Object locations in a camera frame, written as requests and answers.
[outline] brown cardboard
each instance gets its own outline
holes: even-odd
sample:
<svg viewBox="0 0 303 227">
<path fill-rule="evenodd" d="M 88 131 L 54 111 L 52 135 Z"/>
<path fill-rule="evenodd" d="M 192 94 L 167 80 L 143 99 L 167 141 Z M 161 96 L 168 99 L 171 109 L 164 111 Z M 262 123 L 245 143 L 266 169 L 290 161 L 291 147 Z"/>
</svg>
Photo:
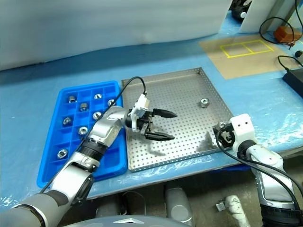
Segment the brown cardboard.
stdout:
<svg viewBox="0 0 303 227">
<path fill-rule="evenodd" d="M 225 79 L 284 70 L 278 55 L 287 55 L 276 44 L 259 35 L 246 35 L 199 43 Z M 290 68 L 300 67 L 293 59 L 281 58 Z"/>
</svg>

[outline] perforated metal tray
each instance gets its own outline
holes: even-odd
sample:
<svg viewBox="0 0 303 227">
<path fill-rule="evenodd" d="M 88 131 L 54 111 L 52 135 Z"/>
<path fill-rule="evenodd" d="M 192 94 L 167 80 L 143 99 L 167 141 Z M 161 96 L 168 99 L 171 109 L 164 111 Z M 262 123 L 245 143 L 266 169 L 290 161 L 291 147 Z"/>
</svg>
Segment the perforated metal tray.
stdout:
<svg viewBox="0 0 303 227">
<path fill-rule="evenodd" d="M 232 113 L 213 87 L 202 68 L 165 73 L 143 78 L 147 87 L 149 109 L 173 111 L 178 118 L 155 117 L 155 131 L 175 136 L 170 141 L 146 140 L 127 130 L 128 168 L 135 172 L 183 159 L 217 152 L 212 126 L 227 121 Z M 141 82 L 133 81 L 123 93 L 124 107 L 132 108 L 142 93 Z M 200 100 L 210 104 L 202 108 Z"/>
</svg>

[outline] black cable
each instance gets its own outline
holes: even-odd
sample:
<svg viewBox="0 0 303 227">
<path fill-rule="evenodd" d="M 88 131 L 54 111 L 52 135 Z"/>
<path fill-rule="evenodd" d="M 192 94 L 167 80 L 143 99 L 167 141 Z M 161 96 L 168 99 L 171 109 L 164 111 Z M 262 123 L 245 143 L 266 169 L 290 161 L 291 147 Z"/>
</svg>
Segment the black cable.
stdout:
<svg viewBox="0 0 303 227">
<path fill-rule="evenodd" d="M 283 183 L 279 178 L 275 177 L 274 175 L 272 175 L 271 173 L 267 172 L 266 170 L 264 169 L 261 169 L 259 168 L 258 166 L 254 165 L 254 164 L 251 164 L 249 162 L 246 162 L 242 159 L 239 159 L 237 157 L 235 157 L 234 155 L 231 155 L 230 153 L 228 153 L 224 148 L 222 148 L 222 146 L 219 144 L 219 135 L 221 134 L 221 129 L 218 131 L 218 133 L 216 134 L 216 143 L 217 143 L 217 146 L 218 148 L 224 153 L 226 154 L 227 156 L 235 159 L 236 161 L 238 162 L 241 162 L 242 164 L 246 164 L 264 174 L 266 174 L 267 176 L 270 176 L 271 178 L 273 178 L 274 180 L 276 180 L 280 185 L 282 185 L 283 188 L 285 188 L 285 190 L 289 193 L 290 197 L 292 198 L 293 202 L 294 202 L 294 208 L 296 210 L 300 210 L 300 206 L 299 206 L 299 203 L 294 195 L 294 193 L 287 187 L 287 185 L 285 183 Z"/>
<path fill-rule="evenodd" d="M 294 60 L 295 60 L 299 65 L 301 65 L 302 68 L 303 68 L 302 63 L 299 62 L 299 60 L 296 59 L 295 57 L 287 56 L 287 55 L 279 55 L 279 56 L 278 56 L 278 61 L 279 61 L 280 65 L 281 65 L 286 71 L 289 71 L 289 68 L 287 68 L 287 67 L 281 62 L 280 58 L 282 58 L 282 57 L 283 57 L 283 58 L 292 58 L 292 59 L 294 59 Z"/>
<path fill-rule="evenodd" d="M 81 141 L 81 143 L 78 145 L 78 147 L 75 149 L 75 152 L 78 151 L 78 149 L 82 146 L 83 142 L 87 139 L 87 137 L 89 136 L 91 130 L 93 129 L 94 125 L 97 123 L 97 121 L 99 121 L 104 114 L 110 109 L 110 107 L 112 107 L 113 105 L 115 105 L 116 101 L 118 100 L 118 98 L 122 95 L 122 93 L 124 92 L 125 88 L 134 80 L 134 79 L 139 79 L 142 82 L 143 85 L 143 94 L 146 95 L 147 91 L 146 91 L 146 85 L 144 80 L 141 77 L 132 77 L 130 78 L 126 84 L 124 85 L 124 87 L 122 88 L 122 90 L 120 91 L 120 93 L 117 95 L 117 97 L 114 99 L 114 101 L 111 103 L 111 105 L 109 105 L 109 107 L 100 115 L 100 117 L 98 117 L 98 119 L 95 121 L 95 123 L 93 124 L 93 126 L 90 128 L 90 130 L 86 133 L 86 136 L 84 137 L 84 139 Z M 51 178 L 51 180 L 43 187 L 43 189 L 41 189 L 40 193 L 43 193 L 48 187 L 49 185 L 53 182 L 54 178 L 58 175 L 58 173 L 62 170 L 62 168 Z"/>
<path fill-rule="evenodd" d="M 245 161 L 250 162 L 250 163 L 254 163 L 254 164 L 257 164 L 257 165 L 260 165 L 260 166 L 264 166 L 264 167 L 272 169 L 272 170 L 275 170 L 275 171 L 279 172 L 280 174 L 288 177 L 298 187 L 298 189 L 299 189 L 299 191 L 302 195 L 302 198 L 303 198 L 303 187 L 302 187 L 302 185 L 299 182 L 297 182 L 294 178 L 292 178 L 288 173 L 282 171 L 281 169 L 275 168 L 273 166 L 266 165 L 266 164 L 261 163 L 261 162 L 248 160 L 248 159 L 246 159 Z"/>
<path fill-rule="evenodd" d="M 284 44 L 284 45 L 288 45 L 288 44 L 292 44 L 292 43 L 298 41 L 298 40 L 302 37 L 302 35 L 303 35 L 303 23 L 302 23 L 302 21 L 301 21 L 301 18 L 300 18 L 299 12 L 298 12 L 298 2 L 297 2 L 297 0 L 294 0 L 294 5 L 295 5 L 295 12 L 296 12 L 296 14 L 297 14 L 297 17 L 298 17 L 298 19 L 299 19 L 299 22 L 300 22 L 301 28 L 302 28 L 302 32 L 301 32 L 300 37 L 299 37 L 298 39 L 296 39 L 296 40 L 294 39 L 294 28 L 293 28 L 293 27 L 291 26 L 291 24 L 289 24 L 285 19 L 283 19 L 283 18 L 281 18 L 281 17 L 270 17 L 270 18 L 267 18 L 265 21 L 263 21 L 263 23 L 261 24 L 261 26 L 260 26 L 260 28 L 259 28 L 259 34 L 260 34 L 260 36 L 261 36 L 264 40 L 266 40 L 266 41 L 268 41 L 268 42 L 270 42 L 270 43 L 272 43 L 272 44 Z M 262 26 L 263 26 L 267 21 L 269 21 L 269 20 L 271 20 L 271 19 L 275 19 L 275 18 L 276 18 L 276 19 L 280 19 L 280 20 L 284 21 L 286 24 L 289 25 L 290 29 L 292 30 L 292 34 L 293 34 L 293 40 L 292 40 L 291 42 L 286 42 L 286 43 L 280 42 L 280 43 L 278 43 L 278 42 L 276 42 L 276 41 L 266 39 L 266 38 L 262 35 L 262 33 L 261 33 Z"/>
<path fill-rule="evenodd" d="M 289 25 L 289 27 L 290 27 L 290 29 L 292 30 L 292 33 L 293 33 L 293 40 L 292 40 L 291 42 L 280 42 L 280 43 L 279 43 L 279 42 L 276 42 L 276 41 L 273 41 L 273 40 L 269 40 L 269 39 L 265 38 L 265 37 L 262 35 L 261 29 L 262 29 L 263 25 L 264 25 L 266 22 L 268 22 L 269 20 L 271 20 L 271 19 L 280 19 L 280 20 L 284 21 L 285 23 L 287 23 L 287 24 Z M 260 26 L 260 28 L 259 28 L 259 34 L 260 34 L 260 36 L 262 37 L 262 39 L 264 39 L 264 40 L 266 40 L 267 42 L 270 42 L 270 43 L 272 43 L 272 44 L 283 44 L 283 45 L 288 45 L 288 44 L 292 44 L 294 41 L 296 41 L 296 40 L 294 40 L 294 28 L 293 28 L 286 20 L 284 20 L 284 19 L 281 18 L 281 17 L 270 17 L 270 18 L 267 18 L 265 21 L 263 21 L 263 23 L 261 24 L 261 26 Z"/>
</svg>

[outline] yellow square outline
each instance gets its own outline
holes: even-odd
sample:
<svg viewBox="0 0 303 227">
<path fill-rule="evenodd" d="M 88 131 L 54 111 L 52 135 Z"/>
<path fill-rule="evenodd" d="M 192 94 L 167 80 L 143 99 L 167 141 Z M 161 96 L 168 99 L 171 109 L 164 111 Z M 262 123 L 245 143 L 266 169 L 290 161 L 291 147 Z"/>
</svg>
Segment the yellow square outline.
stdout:
<svg viewBox="0 0 303 227">
<path fill-rule="evenodd" d="M 256 42 L 261 42 L 269 50 L 254 52 L 248 46 L 245 45 L 245 44 L 256 43 Z M 249 51 L 249 53 L 242 53 L 242 54 L 237 54 L 237 55 L 229 55 L 227 53 L 227 51 L 224 49 L 224 47 L 226 47 L 226 46 L 235 46 L 235 45 L 242 45 L 242 46 L 244 46 Z M 266 53 L 266 52 L 274 51 L 269 45 L 267 45 L 265 42 L 263 42 L 263 40 L 260 40 L 260 39 L 251 40 L 251 41 L 245 41 L 245 42 L 240 42 L 240 43 L 234 43 L 234 44 L 225 44 L 225 45 L 221 45 L 220 49 L 225 53 L 225 55 L 227 56 L 227 58 L 237 58 L 237 57 L 242 57 L 242 56 L 247 56 L 247 55 L 253 55 L 253 54 L 257 54 L 257 53 Z"/>
</svg>

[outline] blue plastic tray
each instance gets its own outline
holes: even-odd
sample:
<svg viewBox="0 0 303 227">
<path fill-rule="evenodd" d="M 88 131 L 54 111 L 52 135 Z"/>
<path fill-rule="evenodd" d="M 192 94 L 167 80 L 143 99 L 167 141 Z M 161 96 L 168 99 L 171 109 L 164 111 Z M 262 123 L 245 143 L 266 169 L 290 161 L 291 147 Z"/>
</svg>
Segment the blue plastic tray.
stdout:
<svg viewBox="0 0 303 227">
<path fill-rule="evenodd" d="M 79 145 L 80 136 L 78 128 L 88 126 L 90 129 L 95 122 L 92 118 L 93 113 L 96 111 L 103 113 L 107 108 L 107 101 L 114 99 L 119 92 L 120 87 L 116 81 L 69 87 L 60 91 L 38 173 L 37 185 L 39 187 L 44 187 L 51 180 Z M 95 94 L 101 94 L 102 98 L 94 99 Z M 77 102 L 69 103 L 69 96 L 75 96 Z M 81 112 L 79 107 L 84 102 L 89 104 L 89 110 Z M 119 98 L 116 104 L 122 106 L 122 99 Z M 71 126 L 63 126 L 65 117 L 72 118 Z M 59 159 L 57 157 L 58 151 L 63 148 L 68 150 L 68 155 L 63 159 Z M 121 130 L 115 142 L 102 157 L 100 167 L 93 175 L 95 181 L 99 181 L 121 175 L 126 170 L 125 130 Z"/>
</svg>

